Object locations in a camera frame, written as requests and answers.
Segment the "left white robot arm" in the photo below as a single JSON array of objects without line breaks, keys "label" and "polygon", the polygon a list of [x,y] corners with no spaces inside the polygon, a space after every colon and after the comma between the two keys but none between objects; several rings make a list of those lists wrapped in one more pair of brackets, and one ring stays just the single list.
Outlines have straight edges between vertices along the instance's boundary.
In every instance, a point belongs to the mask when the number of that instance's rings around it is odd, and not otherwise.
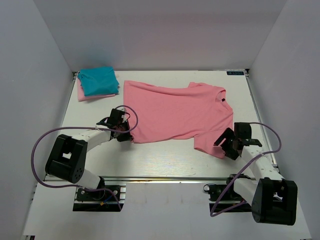
[{"label": "left white robot arm", "polygon": [[130,116],[123,107],[113,108],[109,117],[97,123],[106,130],[88,129],[73,136],[60,134],[45,165],[46,174],[88,189],[90,196],[96,200],[103,198],[106,187],[102,177],[85,169],[87,153],[113,139],[118,142],[131,141]]}]

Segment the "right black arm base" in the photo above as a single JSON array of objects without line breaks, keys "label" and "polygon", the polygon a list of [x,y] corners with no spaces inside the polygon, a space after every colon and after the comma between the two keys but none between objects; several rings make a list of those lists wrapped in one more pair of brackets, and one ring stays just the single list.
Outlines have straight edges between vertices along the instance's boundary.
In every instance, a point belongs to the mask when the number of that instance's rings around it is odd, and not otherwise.
[{"label": "right black arm base", "polygon": [[[235,174],[231,174],[227,179],[226,183],[224,184],[217,184],[217,183],[207,183],[203,186],[203,191],[209,195],[209,211],[212,210],[214,204],[216,203],[217,199],[223,192],[223,190],[227,187],[230,181],[234,178]],[[217,207],[214,209],[213,213],[218,213],[223,211],[224,209],[233,207],[245,200],[234,191],[233,186],[231,186],[227,192],[223,195],[221,200],[219,201]],[[241,206],[235,207],[233,209],[227,210],[225,213],[251,213],[252,208],[249,203],[245,203]]]}]

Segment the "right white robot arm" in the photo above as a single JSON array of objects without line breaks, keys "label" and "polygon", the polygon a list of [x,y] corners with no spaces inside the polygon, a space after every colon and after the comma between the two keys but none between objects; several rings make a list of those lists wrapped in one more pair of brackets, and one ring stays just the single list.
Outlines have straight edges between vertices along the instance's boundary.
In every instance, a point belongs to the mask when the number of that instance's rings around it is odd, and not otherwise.
[{"label": "right white robot arm", "polygon": [[[248,204],[257,223],[293,226],[296,222],[298,186],[293,180],[285,179],[268,159],[269,154],[282,148],[278,143],[275,150],[263,151],[258,139],[252,138],[252,123],[236,122],[233,128],[226,128],[214,142],[221,147],[225,156],[245,161],[244,167],[227,178],[225,188],[218,194],[210,210],[216,217],[227,211]],[[227,195],[241,202],[235,206],[216,211],[219,202]]]}]

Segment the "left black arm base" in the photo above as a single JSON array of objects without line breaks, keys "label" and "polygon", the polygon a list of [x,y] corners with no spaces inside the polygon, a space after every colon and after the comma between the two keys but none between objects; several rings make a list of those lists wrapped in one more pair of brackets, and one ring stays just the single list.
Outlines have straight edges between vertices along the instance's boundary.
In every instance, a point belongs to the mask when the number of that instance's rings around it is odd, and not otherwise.
[{"label": "left black arm base", "polygon": [[[105,187],[113,192],[113,194],[119,201],[120,207],[123,208],[126,197],[126,185],[123,183],[111,183],[109,185],[106,185]],[[90,192],[85,191],[81,188],[77,188],[72,211],[92,213],[119,213],[121,209],[119,208],[113,194],[106,190]]]}]

